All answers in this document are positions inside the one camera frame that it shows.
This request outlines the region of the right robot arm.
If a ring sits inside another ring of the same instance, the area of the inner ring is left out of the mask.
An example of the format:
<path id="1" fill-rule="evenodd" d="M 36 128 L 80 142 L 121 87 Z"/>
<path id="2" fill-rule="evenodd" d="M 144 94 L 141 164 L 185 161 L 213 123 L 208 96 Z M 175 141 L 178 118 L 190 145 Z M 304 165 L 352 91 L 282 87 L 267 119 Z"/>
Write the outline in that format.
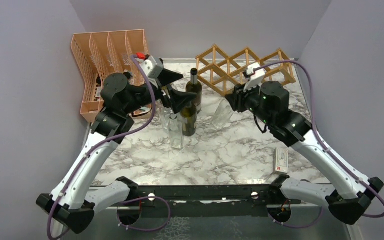
<path id="1" fill-rule="evenodd" d="M 328 209 L 340 222 L 354 225 L 384 187 L 378 177 L 369 178 L 338 156 L 317 137 L 312 124 L 300 113 L 289 108 L 290 93 L 278 81 L 268 81 L 262 86 L 246 90 L 238 84 L 225 99 L 233 111 L 250 111 L 264 122 L 269 132 L 287 147 L 301 154 L 328 180 L 322 186 L 279 176 L 270 184 L 269 199 L 280 204 L 284 200 L 300 200 Z"/>

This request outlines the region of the green bottle silver cap front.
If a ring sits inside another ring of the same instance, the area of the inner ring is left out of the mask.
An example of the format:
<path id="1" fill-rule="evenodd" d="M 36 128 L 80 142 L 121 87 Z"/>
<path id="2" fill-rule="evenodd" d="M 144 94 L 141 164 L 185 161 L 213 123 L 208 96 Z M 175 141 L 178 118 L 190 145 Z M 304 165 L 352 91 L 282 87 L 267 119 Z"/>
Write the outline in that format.
<path id="1" fill-rule="evenodd" d="M 202 84 L 198 80 L 198 70 L 192 68 L 190 70 L 190 81 L 186 84 L 185 90 L 190 93 L 196 93 L 195 99 L 192 101 L 197 108 L 199 114 L 202 110 Z"/>

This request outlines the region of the slim clear glass bottle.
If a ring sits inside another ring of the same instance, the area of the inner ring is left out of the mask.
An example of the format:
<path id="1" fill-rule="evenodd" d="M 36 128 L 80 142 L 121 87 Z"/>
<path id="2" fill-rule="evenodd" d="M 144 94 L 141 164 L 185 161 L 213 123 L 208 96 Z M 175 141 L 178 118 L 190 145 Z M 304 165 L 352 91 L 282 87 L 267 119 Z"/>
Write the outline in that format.
<path id="1" fill-rule="evenodd" d="M 159 119 L 160 119 L 161 127 L 163 128 L 164 131 L 168 130 L 169 118 L 172 113 L 173 111 L 170 107 L 164 106 L 163 103 L 160 104 Z"/>

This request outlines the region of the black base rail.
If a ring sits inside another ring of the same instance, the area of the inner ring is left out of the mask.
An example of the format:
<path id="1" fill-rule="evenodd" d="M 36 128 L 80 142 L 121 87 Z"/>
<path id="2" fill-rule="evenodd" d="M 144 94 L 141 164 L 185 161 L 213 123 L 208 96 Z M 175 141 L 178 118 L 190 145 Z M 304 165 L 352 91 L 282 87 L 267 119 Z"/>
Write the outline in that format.
<path id="1" fill-rule="evenodd" d="M 121 218 L 267 217 L 267 207 L 279 208 L 286 197 L 268 184 L 140 185 L 129 200 L 111 206 Z"/>

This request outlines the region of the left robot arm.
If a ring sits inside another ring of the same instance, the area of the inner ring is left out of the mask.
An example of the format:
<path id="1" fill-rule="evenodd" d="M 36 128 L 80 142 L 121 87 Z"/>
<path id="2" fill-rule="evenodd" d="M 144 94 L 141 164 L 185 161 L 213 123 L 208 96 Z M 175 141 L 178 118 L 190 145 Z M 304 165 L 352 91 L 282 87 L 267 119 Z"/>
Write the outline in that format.
<path id="1" fill-rule="evenodd" d="M 142 69 L 144 84 L 130 84 L 131 75 L 116 72 L 101 81 L 100 96 L 104 101 L 91 126 L 88 139 L 63 180 L 51 193 L 42 193 L 36 204 L 48 214 L 48 221 L 62 224 L 75 234 L 84 232 L 96 214 L 116 204 L 132 205 L 137 200 L 138 186 L 126 178 L 95 192 L 90 186 L 100 169 L 126 136 L 135 134 L 132 113 L 161 101 L 175 113 L 192 101 L 190 93 L 171 84 L 181 80 L 181 73 L 168 69 Z"/>

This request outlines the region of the small white red box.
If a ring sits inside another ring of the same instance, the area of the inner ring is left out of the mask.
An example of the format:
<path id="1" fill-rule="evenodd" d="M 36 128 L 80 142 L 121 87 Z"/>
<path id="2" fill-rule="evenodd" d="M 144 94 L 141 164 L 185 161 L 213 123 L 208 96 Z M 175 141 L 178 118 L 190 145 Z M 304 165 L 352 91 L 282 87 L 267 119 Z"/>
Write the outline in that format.
<path id="1" fill-rule="evenodd" d="M 287 149 L 276 148 L 273 170 L 278 174 L 287 174 L 289 172 L 289 151 Z"/>

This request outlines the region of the green bottle black cap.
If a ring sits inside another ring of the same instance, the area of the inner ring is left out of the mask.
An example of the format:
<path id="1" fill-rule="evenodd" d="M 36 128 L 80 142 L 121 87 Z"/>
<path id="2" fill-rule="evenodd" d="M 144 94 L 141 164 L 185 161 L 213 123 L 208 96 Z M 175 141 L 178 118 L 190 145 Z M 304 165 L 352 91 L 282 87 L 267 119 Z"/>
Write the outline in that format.
<path id="1" fill-rule="evenodd" d="M 186 137 L 193 136 L 197 128 L 197 107 L 191 102 L 180 111 L 182 133 Z"/>

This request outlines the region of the peach plastic file organizer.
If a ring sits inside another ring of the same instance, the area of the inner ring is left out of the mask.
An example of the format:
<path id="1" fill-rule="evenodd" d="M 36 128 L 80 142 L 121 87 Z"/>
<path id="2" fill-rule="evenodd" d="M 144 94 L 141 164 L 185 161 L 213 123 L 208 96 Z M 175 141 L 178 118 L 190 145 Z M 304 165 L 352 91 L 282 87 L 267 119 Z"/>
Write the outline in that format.
<path id="1" fill-rule="evenodd" d="M 84 80 L 80 114 L 88 123 L 93 123 L 103 108 L 101 90 L 109 75 L 128 72 L 132 85 L 145 82 L 130 59 L 136 53 L 149 54 L 143 29 L 75 33 L 71 50 Z"/>

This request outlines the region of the squat clear glass bottle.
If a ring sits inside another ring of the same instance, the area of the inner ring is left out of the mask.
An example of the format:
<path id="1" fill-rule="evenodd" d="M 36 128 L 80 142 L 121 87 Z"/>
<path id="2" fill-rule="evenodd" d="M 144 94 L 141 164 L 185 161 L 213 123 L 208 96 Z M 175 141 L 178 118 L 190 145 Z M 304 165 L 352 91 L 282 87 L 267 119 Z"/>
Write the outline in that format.
<path id="1" fill-rule="evenodd" d="M 181 150 L 183 148 L 184 136 L 182 123 L 179 121 L 177 114 L 171 113 L 169 115 L 167 130 L 170 146 Z"/>

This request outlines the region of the wooden lattice wine rack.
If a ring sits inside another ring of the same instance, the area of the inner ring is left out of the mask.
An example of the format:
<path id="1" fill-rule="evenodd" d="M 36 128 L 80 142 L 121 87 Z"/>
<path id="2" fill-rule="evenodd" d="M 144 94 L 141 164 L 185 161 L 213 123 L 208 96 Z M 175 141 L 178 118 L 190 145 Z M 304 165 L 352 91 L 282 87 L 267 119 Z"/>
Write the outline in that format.
<path id="1" fill-rule="evenodd" d="M 243 72 L 250 64 L 290 59 L 281 48 L 259 57 L 249 47 L 228 55 L 216 44 L 195 57 L 198 80 L 221 96 L 231 93 L 235 85 L 246 83 Z"/>

